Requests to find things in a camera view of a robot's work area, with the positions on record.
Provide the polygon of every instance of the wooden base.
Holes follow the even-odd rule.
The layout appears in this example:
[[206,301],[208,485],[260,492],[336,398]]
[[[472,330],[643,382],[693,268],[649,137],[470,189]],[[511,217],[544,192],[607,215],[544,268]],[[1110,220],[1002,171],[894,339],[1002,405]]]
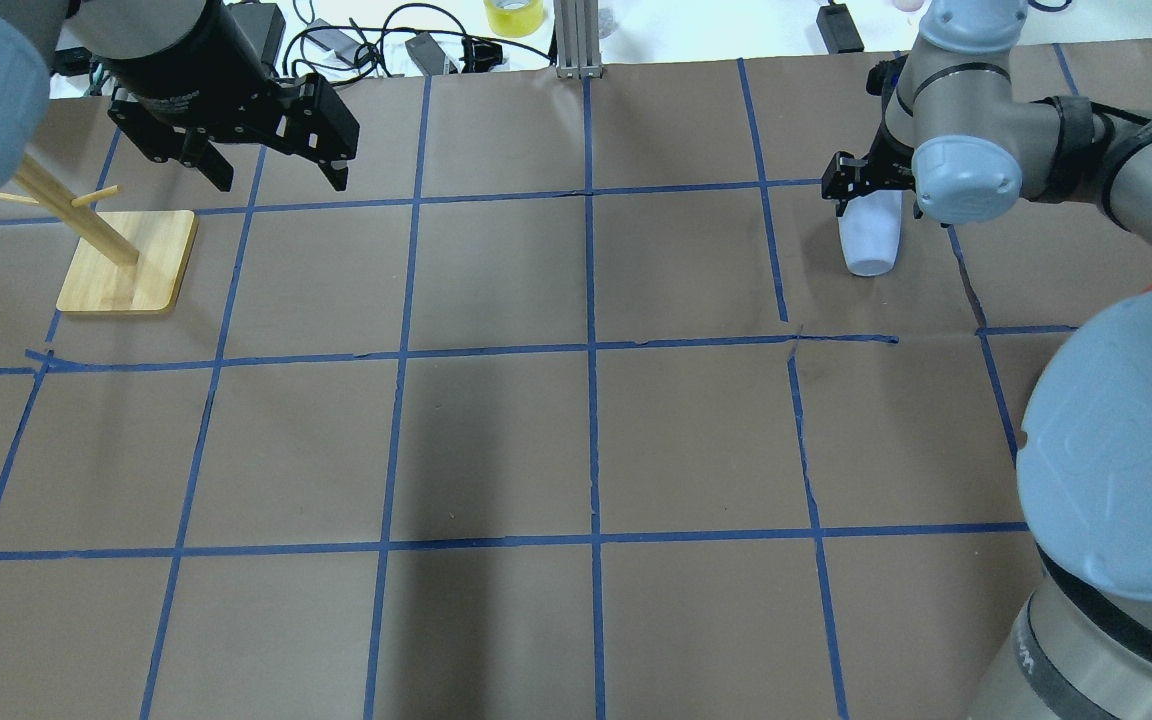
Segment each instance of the wooden base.
[[198,230],[196,214],[170,210],[99,215],[141,250],[141,259],[134,265],[116,265],[79,240],[56,309],[83,314],[166,313],[180,293]]

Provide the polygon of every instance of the white cup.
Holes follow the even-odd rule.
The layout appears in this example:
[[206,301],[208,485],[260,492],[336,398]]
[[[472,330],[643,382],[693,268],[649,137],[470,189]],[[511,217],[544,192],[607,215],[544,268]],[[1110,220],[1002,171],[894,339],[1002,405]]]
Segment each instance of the white cup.
[[900,250],[900,190],[879,190],[847,203],[838,237],[851,274],[872,278],[892,270]]

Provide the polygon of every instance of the cable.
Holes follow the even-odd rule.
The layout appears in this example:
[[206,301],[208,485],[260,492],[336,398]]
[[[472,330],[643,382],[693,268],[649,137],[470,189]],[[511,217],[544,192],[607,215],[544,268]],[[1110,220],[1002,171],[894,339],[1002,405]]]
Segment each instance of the cable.
[[1070,5],[1074,5],[1074,0],[1064,0],[1061,5],[1043,5],[1038,0],[1029,0],[1030,8],[1037,9],[1039,13],[1060,13],[1068,10]]
[[[313,32],[328,31],[328,29],[339,29],[339,31],[349,31],[349,32],[357,33],[357,36],[362,39],[362,43],[361,43],[362,47],[359,50],[359,53],[363,50],[371,50],[372,58],[376,59],[376,62],[372,65],[372,67],[369,67],[365,73],[362,73],[359,76],[356,76],[356,77],[353,77],[353,78],[349,78],[349,79],[346,79],[346,81],[339,81],[340,83],[354,83],[354,82],[357,82],[358,79],[362,79],[362,77],[366,77],[367,74],[374,73],[378,69],[380,70],[380,73],[385,73],[385,74],[387,74],[387,76],[389,76],[388,68],[385,68],[384,51],[381,50],[379,41],[370,41],[370,40],[367,40],[367,37],[365,36],[366,32],[385,32],[385,33],[388,33],[388,35],[392,35],[392,33],[395,33],[395,32],[404,33],[404,35],[408,35],[408,33],[410,33],[410,35],[419,35],[420,32],[430,32],[430,35],[450,35],[450,36],[456,36],[456,37],[462,37],[462,38],[470,38],[470,40],[499,41],[499,44],[502,44],[502,45],[509,45],[509,46],[513,46],[513,47],[518,47],[518,50],[526,50],[526,51],[529,51],[529,53],[535,53],[536,55],[539,55],[539,56],[544,58],[545,59],[545,63],[554,65],[553,58],[550,58],[550,55],[547,53],[543,53],[543,51],[536,50],[535,47],[532,47],[530,45],[524,45],[524,44],[522,44],[522,41],[505,40],[505,38],[500,38],[500,37],[488,37],[488,36],[480,36],[480,35],[468,35],[465,32],[460,32],[460,31],[449,31],[449,29],[417,29],[417,28],[410,28],[410,26],[394,26],[394,28],[358,26],[358,24],[356,22],[353,22],[353,18],[351,18],[351,20],[349,20],[349,24],[347,24],[347,26],[308,26],[305,29],[302,29],[302,31],[297,32],[296,35],[294,35],[291,37],[291,40],[288,41],[288,44],[287,44],[287,50],[283,51],[283,59],[282,59],[282,61],[280,61],[280,67],[282,67],[285,76],[287,76],[287,77],[294,77],[294,73],[291,71],[291,66],[293,65],[296,65],[297,67],[298,67],[298,65],[308,65],[308,67],[311,67],[311,68],[331,69],[331,70],[335,70],[335,73],[348,73],[348,70],[355,69],[355,68],[336,68],[336,67],[333,67],[333,65],[316,63],[314,61],[305,59],[305,38],[309,37],[310,35],[312,35]],[[293,47],[298,47],[298,50],[301,51],[301,58],[298,58],[296,60],[296,63],[291,63],[291,50],[293,50]]]
[[301,0],[291,0],[291,12],[296,13],[296,18],[305,24],[310,24],[319,18],[319,10],[314,8],[314,0],[310,0],[310,18],[305,18],[305,15],[301,14]]

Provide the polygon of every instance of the wooden mug tree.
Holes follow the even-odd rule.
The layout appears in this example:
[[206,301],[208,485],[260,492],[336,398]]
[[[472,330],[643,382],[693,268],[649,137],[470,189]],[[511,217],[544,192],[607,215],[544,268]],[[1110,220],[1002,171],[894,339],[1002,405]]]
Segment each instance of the wooden mug tree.
[[41,205],[78,233],[56,300],[61,313],[153,314],[175,305],[198,229],[192,211],[97,213],[92,202],[116,195],[118,185],[77,197],[29,154],[15,182],[29,196],[0,192],[0,200]]

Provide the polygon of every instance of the yellow tape roll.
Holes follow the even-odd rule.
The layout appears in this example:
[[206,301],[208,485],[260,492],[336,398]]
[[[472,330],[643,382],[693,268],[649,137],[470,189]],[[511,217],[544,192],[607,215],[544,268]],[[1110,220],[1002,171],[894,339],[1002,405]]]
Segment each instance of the yellow tape roll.
[[492,32],[502,37],[522,37],[536,32],[545,20],[540,0],[483,0],[488,9]]

